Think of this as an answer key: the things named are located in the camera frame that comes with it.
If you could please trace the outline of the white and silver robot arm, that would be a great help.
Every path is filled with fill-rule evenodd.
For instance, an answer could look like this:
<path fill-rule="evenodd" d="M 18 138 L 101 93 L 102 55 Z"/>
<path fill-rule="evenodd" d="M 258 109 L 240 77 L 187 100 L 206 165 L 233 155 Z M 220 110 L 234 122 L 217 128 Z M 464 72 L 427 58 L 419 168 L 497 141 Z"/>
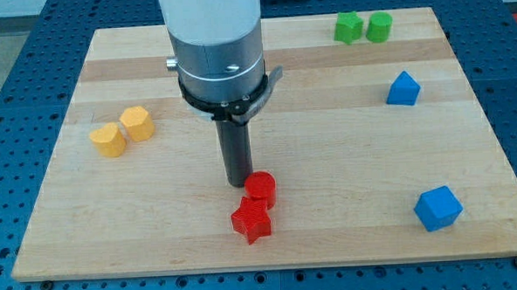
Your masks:
<path fill-rule="evenodd" d="M 214 121 L 244 126 L 282 78 L 265 69 L 260 0 L 159 0 L 183 98 Z"/>

